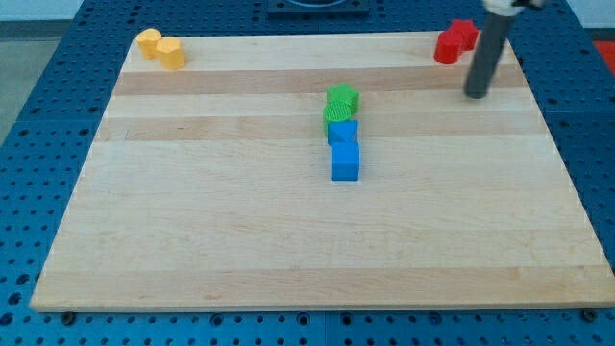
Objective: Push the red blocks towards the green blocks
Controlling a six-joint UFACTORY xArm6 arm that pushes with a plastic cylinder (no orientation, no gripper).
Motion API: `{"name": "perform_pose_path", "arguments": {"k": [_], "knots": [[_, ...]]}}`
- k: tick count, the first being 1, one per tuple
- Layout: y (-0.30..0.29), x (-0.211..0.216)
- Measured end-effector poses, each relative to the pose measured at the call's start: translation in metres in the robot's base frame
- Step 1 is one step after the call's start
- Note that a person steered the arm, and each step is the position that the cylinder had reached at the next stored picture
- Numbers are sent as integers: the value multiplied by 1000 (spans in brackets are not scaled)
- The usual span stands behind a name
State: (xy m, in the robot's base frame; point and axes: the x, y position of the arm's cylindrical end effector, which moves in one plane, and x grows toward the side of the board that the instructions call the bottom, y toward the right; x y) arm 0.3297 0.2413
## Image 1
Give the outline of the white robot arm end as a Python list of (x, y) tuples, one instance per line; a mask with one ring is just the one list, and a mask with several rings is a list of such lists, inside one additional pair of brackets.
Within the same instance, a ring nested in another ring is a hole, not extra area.
[(524, 9), (542, 10), (549, 0), (482, 0), (484, 7), (499, 16), (516, 16)]

